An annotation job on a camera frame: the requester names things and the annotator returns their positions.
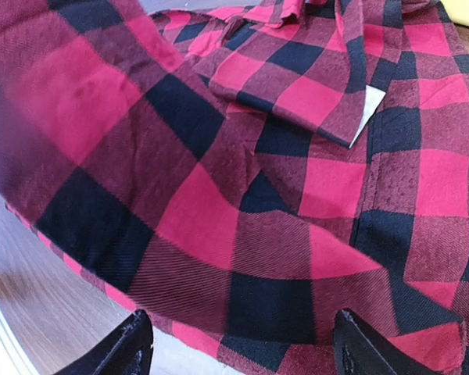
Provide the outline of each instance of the wooden table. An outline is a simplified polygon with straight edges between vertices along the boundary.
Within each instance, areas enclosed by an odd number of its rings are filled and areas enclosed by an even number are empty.
[[[215,6],[194,0],[188,8]],[[247,0],[231,3],[246,4]],[[184,0],[144,1],[150,11]],[[469,29],[457,28],[469,50]],[[53,373],[84,354],[126,316],[101,291],[51,253],[0,197],[0,308],[18,342],[40,373]]]

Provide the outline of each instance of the yellow object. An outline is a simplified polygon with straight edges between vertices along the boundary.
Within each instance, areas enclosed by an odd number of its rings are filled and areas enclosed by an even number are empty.
[[[454,23],[469,26],[469,0],[442,0]]]

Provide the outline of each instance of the white tag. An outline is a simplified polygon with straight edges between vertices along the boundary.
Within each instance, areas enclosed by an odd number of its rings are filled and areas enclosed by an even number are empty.
[[[365,128],[368,120],[374,115],[375,110],[381,104],[384,97],[385,92],[367,85],[367,90],[365,90],[365,108],[363,109],[363,118],[361,119],[360,127],[358,127],[358,131],[356,132],[351,145],[349,145],[349,148],[354,145],[354,142],[356,142],[356,139],[358,139],[363,128]]]

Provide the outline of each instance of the wooden floor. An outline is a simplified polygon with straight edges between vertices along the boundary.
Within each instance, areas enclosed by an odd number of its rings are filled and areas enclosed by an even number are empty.
[[[212,8],[221,0],[142,0],[148,12],[182,7]],[[247,5],[257,0],[229,0],[228,5]],[[469,29],[458,27],[469,50]],[[53,373],[84,354],[122,321],[127,312],[103,293],[68,270],[4,208],[0,197],[0,307],[10,327],[40,373]],[[178,363],[178,369],[154,373],[185,373],[185,369],[205,365],[198,373],[224,373],[229,370],[210,357],[186,348],[179,341],[158,336],[162,342],[158,357]]]

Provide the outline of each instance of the checkered pattern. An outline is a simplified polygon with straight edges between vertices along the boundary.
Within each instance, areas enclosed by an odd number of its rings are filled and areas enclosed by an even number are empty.
[[[0,1],[0,192],[244,373],[334,373],[343,307],[469,373],[469,55],[416,3]],[[366,84],[387,95],[348,150]]]

